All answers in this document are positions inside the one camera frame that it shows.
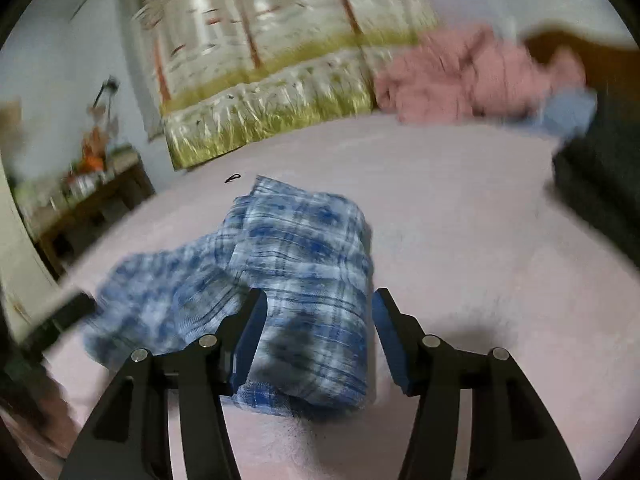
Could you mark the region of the wooden bed headboard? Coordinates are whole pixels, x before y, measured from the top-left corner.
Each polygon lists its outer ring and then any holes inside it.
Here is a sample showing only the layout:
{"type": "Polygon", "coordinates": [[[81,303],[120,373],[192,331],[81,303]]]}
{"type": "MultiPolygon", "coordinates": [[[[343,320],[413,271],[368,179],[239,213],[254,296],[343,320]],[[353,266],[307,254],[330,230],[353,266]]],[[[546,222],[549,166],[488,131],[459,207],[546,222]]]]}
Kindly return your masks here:
{"type": "Polygon", "coordinates": [[[639,47],[585,36],[562,25],[535,27],[520,36],[532,57],[547,63],[556,50],[572,50],[585,67],[587,86],[628,100],[639,99],[639,47]]]}

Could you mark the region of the clutter on nightstand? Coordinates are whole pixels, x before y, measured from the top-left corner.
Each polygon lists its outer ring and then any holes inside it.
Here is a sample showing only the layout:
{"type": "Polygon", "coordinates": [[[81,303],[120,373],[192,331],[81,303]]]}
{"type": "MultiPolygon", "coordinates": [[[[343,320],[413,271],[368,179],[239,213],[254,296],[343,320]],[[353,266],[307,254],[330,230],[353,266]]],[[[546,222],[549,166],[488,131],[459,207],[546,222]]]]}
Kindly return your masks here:
{"type": "Polygon", "coordinates": [[[139,161],[138,152],[118,140],[118,119],[113,112],[118,89],[119,81],[109,76],[88,106],[91,128],[82,135],[78,159],[62,172],[14,188],[13,196],[23,216],[32,218],[46,209],[70,208],[139,161]]]}

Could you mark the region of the pink crumpled garment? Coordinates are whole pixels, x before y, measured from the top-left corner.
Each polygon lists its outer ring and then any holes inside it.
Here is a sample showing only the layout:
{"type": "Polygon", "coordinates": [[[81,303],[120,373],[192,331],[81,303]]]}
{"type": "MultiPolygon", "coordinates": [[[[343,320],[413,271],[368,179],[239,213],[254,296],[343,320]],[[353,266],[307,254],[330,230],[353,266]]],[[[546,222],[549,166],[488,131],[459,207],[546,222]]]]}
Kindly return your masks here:
{"type": "Polygon", "coordinates": [[[374,78],[380,110],[409,124],[528,116],[555,93],[585,86],[582,61],[570,49],[540,64],[488,25],[427,32],[374,78]]]}

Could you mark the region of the white cabinet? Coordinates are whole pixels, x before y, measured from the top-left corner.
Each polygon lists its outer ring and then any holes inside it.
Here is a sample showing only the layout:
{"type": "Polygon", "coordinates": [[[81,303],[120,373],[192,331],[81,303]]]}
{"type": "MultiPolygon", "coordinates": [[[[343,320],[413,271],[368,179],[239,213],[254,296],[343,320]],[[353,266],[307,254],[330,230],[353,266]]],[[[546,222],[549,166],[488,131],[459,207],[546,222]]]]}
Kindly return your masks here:
{"type": "Polygon", "coordinates": [[[60,288],[43,264],[0,169],[1,304],[15,340],[23,340],[56,306],[60,288]]]}

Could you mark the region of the pink bed sheet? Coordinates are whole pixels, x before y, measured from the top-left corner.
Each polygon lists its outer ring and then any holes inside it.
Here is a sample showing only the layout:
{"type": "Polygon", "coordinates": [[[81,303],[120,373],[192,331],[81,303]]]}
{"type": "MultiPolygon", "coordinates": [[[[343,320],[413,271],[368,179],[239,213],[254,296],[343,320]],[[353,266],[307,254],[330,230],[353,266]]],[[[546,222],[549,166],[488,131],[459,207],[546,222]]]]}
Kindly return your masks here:
{"type": "Polygon", "coordinates": [[[597,479],[639,417],[639,274],[551,195],[555,149],[518,130],[410,127],[390,116],[280,134],[175,180],[61,287],[93,290],[134,252],[213,232],[260,175],[343,195],[371,227],[374,284],[454,347],[508,349],[582,478],[597,479]]]}

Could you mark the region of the black garment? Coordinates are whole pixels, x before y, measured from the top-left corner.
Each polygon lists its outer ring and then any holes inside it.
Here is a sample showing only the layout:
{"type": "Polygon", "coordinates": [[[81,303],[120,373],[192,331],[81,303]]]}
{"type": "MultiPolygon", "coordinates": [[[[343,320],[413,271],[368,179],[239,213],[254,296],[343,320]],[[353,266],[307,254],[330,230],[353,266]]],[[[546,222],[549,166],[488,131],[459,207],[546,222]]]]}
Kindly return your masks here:
{"type": "Polygon", "coordinates": [[[639,263],[639,103],[598,95],[585,134],[566,141],[552,158],[560,200],[639,263]]]}

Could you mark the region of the blue plaid shirt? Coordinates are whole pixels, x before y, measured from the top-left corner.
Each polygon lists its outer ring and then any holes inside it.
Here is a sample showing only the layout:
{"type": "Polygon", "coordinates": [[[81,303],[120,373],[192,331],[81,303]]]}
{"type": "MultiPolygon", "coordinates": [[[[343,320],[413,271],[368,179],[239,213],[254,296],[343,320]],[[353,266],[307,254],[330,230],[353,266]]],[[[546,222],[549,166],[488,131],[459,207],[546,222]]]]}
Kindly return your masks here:
{"type": "Polygon", "coordinates": [[[85,348],[110,370],[139,348],[179,351],[258,288],[267,318],[233,403],[278,416],[358,410],[368,396],[369,248],[351,200],[258,177],[216,232],[116,264],[96,291],[85,348]]]}

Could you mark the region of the light blue garment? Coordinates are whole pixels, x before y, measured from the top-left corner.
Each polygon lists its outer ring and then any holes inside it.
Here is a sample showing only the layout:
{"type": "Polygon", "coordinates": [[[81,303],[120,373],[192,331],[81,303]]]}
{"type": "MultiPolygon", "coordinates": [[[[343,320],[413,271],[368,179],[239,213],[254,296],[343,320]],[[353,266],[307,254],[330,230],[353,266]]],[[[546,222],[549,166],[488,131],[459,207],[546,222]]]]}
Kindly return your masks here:
{"type": "Polygon", "coordinates": [[[583,136],[596,116],[597,93],[589,89],[555,93],[530,120],[529,129],[559,140],[583,136]]]}

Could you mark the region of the green floral folded quilt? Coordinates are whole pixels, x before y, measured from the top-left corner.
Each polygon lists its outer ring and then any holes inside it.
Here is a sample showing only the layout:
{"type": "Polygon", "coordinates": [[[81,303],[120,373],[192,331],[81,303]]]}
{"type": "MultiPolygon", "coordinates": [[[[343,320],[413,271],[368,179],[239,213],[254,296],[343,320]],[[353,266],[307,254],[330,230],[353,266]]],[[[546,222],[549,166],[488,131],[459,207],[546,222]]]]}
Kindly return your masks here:
{"type": "Polygon", "coordinates": [[[118,0],[151,138],[177,170],[374,110],[374,75],[437,18],[428,0],[118,0]]]}

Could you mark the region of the dark wooden nightstand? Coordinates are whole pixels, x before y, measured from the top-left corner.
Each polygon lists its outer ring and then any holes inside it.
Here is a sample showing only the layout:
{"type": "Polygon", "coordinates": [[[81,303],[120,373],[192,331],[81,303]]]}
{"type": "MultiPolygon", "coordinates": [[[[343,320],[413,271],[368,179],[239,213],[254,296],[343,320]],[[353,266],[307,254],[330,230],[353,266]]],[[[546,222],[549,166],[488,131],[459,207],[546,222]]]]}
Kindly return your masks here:
{"type": "Polygon", "coordinates": [[[111,226],[154,194],[139,153],[123,150],[107,159],[106,171],[24,197],[18,210],[38,255],[59,280],[111,226]]]}

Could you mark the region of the small black hair clip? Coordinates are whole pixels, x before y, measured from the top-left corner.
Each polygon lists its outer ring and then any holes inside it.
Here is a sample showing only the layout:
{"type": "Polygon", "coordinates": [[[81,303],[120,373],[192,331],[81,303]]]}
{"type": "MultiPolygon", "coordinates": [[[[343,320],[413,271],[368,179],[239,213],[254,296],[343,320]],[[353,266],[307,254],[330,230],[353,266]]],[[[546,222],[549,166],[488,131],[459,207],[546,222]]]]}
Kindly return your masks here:
{"type": "Polygon", "coordinates": [[[230,183],[234,180],[238,180],[242,178],[242,174],[232,174],[230,177],[228,177],[226,180],[224,180],[224,184],[230,183]]]}

